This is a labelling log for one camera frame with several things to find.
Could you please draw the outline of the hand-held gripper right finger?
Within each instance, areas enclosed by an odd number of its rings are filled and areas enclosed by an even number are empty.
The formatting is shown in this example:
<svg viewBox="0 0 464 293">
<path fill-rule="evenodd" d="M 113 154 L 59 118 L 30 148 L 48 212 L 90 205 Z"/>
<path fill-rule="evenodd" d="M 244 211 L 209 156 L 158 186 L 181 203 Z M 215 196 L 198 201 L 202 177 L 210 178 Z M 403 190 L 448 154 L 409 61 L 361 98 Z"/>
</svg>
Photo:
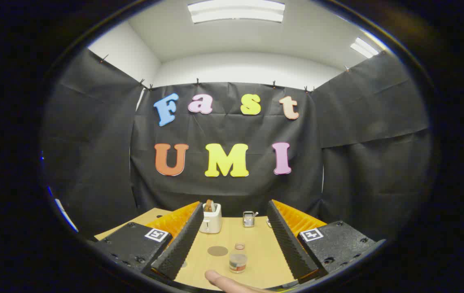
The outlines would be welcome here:
<svg viewBox="0 0 464 293">
<path fill-rule="evenodd" d="M 276 200 L 269 201 L 267 216 L 291 274 L 301 284 L 349 269 L 386 242 L 374 241 L 345 221 L 327 224 Z"/>
</svg>

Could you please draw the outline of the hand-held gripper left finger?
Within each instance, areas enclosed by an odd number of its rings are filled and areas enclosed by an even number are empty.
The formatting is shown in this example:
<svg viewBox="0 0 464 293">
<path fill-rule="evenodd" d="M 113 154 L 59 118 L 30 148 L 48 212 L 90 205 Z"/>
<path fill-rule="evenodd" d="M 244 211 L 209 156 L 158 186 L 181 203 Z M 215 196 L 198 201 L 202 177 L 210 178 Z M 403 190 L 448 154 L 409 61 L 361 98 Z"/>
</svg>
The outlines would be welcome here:
<svg viewBox="0 0 464 293">
<path fill-rule="evenodd" d="M 174 280 L 203 220 L 204 207 L 197 201 L 146 225 L 130 221 L 92 246 L 124 269 Z"/>
</svg>

